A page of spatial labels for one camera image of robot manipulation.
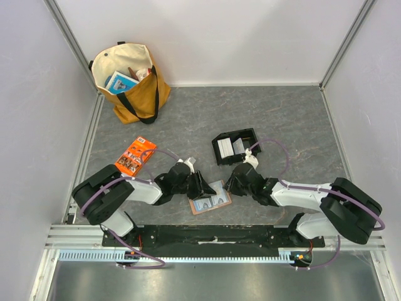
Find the book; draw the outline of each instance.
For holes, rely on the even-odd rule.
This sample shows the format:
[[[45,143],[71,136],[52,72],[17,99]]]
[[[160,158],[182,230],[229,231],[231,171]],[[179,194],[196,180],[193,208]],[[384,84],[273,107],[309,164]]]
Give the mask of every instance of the book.
[[[114,71],[111,79],[108,81],[106,89],[113,94],[119,94],[130,90],[138,83],[137,80],[134,80],[121,72]]]

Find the purple cable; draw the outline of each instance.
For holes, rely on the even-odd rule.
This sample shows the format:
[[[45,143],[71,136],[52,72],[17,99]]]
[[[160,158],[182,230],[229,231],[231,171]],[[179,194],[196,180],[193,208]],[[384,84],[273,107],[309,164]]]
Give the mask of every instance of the purple cable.
[[[150,170],[149,170],[149,168],[146,166],[146,164],[143,163],[143,155],[146,154],[147,152],[162,152],[163,154],[166,154],[166,155],[170,156],[171,158],[173,158],[173,159],[176,160],[176,161],[178,161],[178,160],[180,159],[180,158],[178,158],[177,155],[173,154],[172,152],[169,152],[169,151],[163,150],[163,149],[147,149],[147,150],[143,151],[143,152],[141,153],[141,155],[140,155],[140,158],[139,158],[139,159],[140,159],[140,163],[141,163],[143,169],[145,169],[145,171],[149,174],[150,180],[151,180],[152,182],[155,181],[155,178],[153,177],[153,174],[150,172]]]
[[[133,179],[132,177],[119,177],[115,180],[113,180],[112,182],[104,185],[102,188],[100,188],[93,196],[91,196],[89,198],[89,200],[82,206],[81,210],[80,210],[80,215],[83,216],[85,210],[87,209],[87,207],[101,194],[103,193],[106,189],[108,189],[109,187],[113,186],[114,184],[124,181],[124,180],[131,180]],[[153,268],[162,268],[165,266],[165,262],[161,259],[158,259],[156,257],[153,257],[151,255],[147,255],[139,250],[134,249],[133,247],[131,247],[130,245],[128,245],[126,242],[124,242],[114,231],[112,231],[111,229],[108,229],[108,231],[114,236],[114,238],[116,240],[118,240],[123,246],[126,246],[128,249],[134,251],[135,253],[138,253],[139,255],[142,255],[144,257],[147,257],[149,259],[155,260],[160,262],[160,265],[156,265],[156,266],[146,266],[146,267],[125,267],[125,268],[130,268],[130,269],[137,269],[137,270],[149,270],[149,269],[153,269]]]
[[[285,182],[282,180],[281,177],[282,177],[283,174],[288,170],[288,167],[289,167],[289,153],[288,153],[287,148],[286,148],[282,143],[280,143],[279,141],[274,140],[274,139],[264,139],[264,140],[261,140],[261,141],[257,141],[254,145],[252,145],[252,146],[249,148],[249,150],[251,151],[251,150],[252,150],[254,147],[256,147],[258,144],[260,144],[260,143],[265,143],[265,142],[274,142],[275,144],[279,145],[279,146],[282,148],[282,150],[284,151],[284,153],[286,154],[286,166],[285,166],[285,168],[283,169],[283,171],[280,172],[279,178],[278,178],[278,181],[280,182],[281,185],[287,187],[288,189],[300,189],[300,190],[307,190],[307,191],[322,191],[322,192],[324,192],[324,193],[330,193],[330,194],[334,194],[334,195],[336,195],[336,196],[339,196],[339,197],[341,197],[341,198],[343,198],[343,199],[346,199],[346,200],[349,201],[350,203],[352,203],[352,204],[358,206],[359,208],[361,208],[362,210],[364,210],[366,213],[368,213],[371,217],[373,217],[373,218],[380,224],[380,227],[374,228],[374,229],[373,229],[374,231],[384,230],[384,229],[385,229],[385,224],[384,224],[383,220],[382,220],[381,218],[379,218],[379,217],[377,216],[377,214],[375,214],[372,210],[370,210],[369,208],[367,208],[367,207],[364,206],[363,204],[359,203],[359,202],[356,201],[355,199],[350,198],[349,196],[346,196],[346,195],[343,194],[343,193],[339,193],[338,191],[329,190],[329,189],[324,189],[324,188],[319,189],[319,188],[317,188],[317,187],[316,187],[316,188],[315,188],[315,187],[304,187],[304,186],[297,186],[297,185],[289,185],[289,184],[285,183]],[[314,269],[316,269],[316,268],[323,268],[323,267],[328,266],[329,264],[333,263],[333,262],[337,259],[338,255],[340,254],[340,247],[341,247],[341,239],[340,239],[340,235],[338,235],[338,246],[337,246],[337,250],[336,250],[336,253],[334,254],[334,256],[333,256],[333,258],[332,258],[331,260],[329,260],[328,262],[323,263],[323,264],[321,264],[321,265],[316,265],[316,266],[308,267],[308,268],[301,268],[301,267],[299,267],[298,269],[299,269],[299,270],[314,270]]]
[[[124,180],[131,180],[132,177],[119,177],[115,180],[113,180],[110,183],[107,183],[106,185],[104,185],[102,188],[100,188],[93,196],[90,197],[90,199],[82,206],[81,210],[80,210],[80,215],[83,216],[85,210],[87,209],[87,207],[101,194],[104,193],[106,189],[108,189],[109,187],[113,186],[114,184],[124,181]]]
[[[359,208],[364,210],[366,213],[368,213],[371,217],[373,217],[380,224],[380,227],[377,227],[377,228],[373,229],[374,231],[384,230],[386,228],[383,220],[380,217],[378,217],[376,213],[374,213],[372,210],[367,208],[365,205],[359,203],[355,199],[353,199],[353,198],[351,198],[351,197],[349,197],[349,196],[347,196],[347,195],[345,195],[343,193],[339,193],[338,191],[334,191],[334,190],[330,190],[330,189],[324,189],[324,188],[319,189],[317,187],[305,187],[305,186],[289,185],[288,183],[285,183],[281,177],[288,170],[288,167],[289,167],[289,153],[288,153],[287,148],[277,140],[264,139],[264,140],[256,142],[254,145],[252,145],[250,147],[250,150],[252,150],[258,144],[264,143],[264,142],[274,142],[274,143],[278,144],[282,148],[284,153],[286,154],[286,167],[283,169],[283,171],[280,172],[280,175],[279,175],[279,178],[278,178],[278,181],[280,182],[281,185],[287,187],[288,189],[291,188],[291,189],[300,189],[300,190],[307,190],[307,191],[321,191],[321,192],[324,192],[324,193],[330,193],[330,194],[334,194],[336,196],[339,196],[339,197],[341,197],[343,199],[346,199],[347,201],[349,201],[350,203],[354,204],[355,206],[358,206]]]
[[[146,267],[137,267],[137,266],[128,267],[128,266],[118,265],[119,267],[122,267],[122,268],[125,267],[125,268],[129,268],[129,269],[131,269],[131,270],[151,270],[151,269],[154,269],[154,268],[163,268],[163,267],[165,266],[165,262],[164,262],[163,260],[161,260],[161,259],[159,259],[159,258],[156,258],[156,257],[153,257],[152,255],[145,254],[144,252],[141,252],[141,251],[139,251],[139,250],[134,249],[134,248],[133,248],[132,246],[130,246],[128,243],[126,243],[125,241],[123,241],[114,231],[112,231],[112,230],[110,230],[110,229],[108,229],[108,231],[114,236],[114,238],[115,238],[119,243],[121,243],[123,246],[127,247],[127,248],[130,249],[131,251],[135,252],[136,254],[139,254],[139,255],[141,255],[141,256],[143,256],[143,257],[147,257],[147,258],[149,258],[149,259],[152,259],[152,260],[155,260],[155,261],[157,261],[157,262],[160,262],[160,265],[148,265],[148,266],[146,266]]]

